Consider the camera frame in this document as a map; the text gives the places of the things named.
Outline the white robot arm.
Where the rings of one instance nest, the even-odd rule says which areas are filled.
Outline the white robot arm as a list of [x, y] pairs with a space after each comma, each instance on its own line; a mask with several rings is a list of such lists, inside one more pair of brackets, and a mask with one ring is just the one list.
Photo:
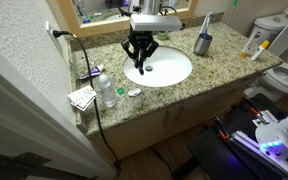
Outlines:
[[[263, 50], [276, 56], [281, 55], [288, 49], [288, 13], [258, 18], [249, 42], [259, 44], [255, 52], [251, 51], [251, 44], [244, 47], [242, 54], [251, 59], [258, 58]], [[288, 95], [287, 63], [266, 70], [253, 86], [246, 90], [249, 97], [259, 93], [273, 101]], [[230, 140], [288, 174], [288, 116], [278, 120], [269, 111], [257, 111], [255, 115], [255, 137], [251, 139], [245, 133], [236, 131], [230, 136]]]

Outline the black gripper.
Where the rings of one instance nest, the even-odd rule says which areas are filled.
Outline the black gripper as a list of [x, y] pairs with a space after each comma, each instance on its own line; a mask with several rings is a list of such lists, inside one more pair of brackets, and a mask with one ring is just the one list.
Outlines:
[[143, 49], [141, 53], [142, 61], [145, 62], [153, 52], [157, 49], [159, 44], [153, 38], [152, 31], [130, 31], [128, 38], [121, 42], [122, 47], [127, 53], [128, 57], [133, 60], [134, 67], [138, 68], [138, 52]]

